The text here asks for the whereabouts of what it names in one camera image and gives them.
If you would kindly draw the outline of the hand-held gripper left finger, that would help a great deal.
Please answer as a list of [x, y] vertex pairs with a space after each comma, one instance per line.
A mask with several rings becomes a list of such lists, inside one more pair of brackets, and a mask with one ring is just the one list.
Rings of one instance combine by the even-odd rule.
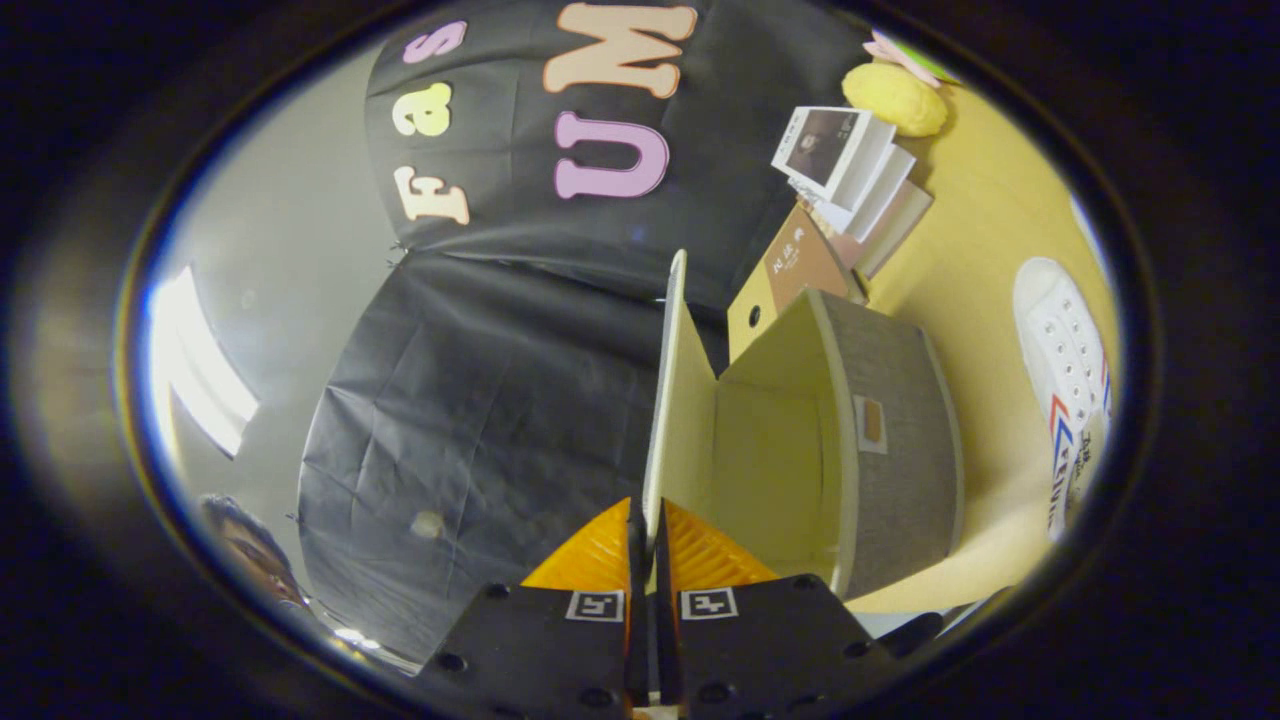
[[630, 716], [641, 703], [641, 520], [623, 498], [521, 582], [490, 582], [415, 680], [448, 716]]

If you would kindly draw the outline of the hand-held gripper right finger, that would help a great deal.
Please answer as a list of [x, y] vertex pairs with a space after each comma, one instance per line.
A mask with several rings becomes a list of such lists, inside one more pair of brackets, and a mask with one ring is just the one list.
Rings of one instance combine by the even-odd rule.
[[892, 682], [892, 635], [872, 635], [819, 577], [756, 575], [746, 561], [662, 503], [652, 635], [663, 705], [678, 716], [841, 716]]

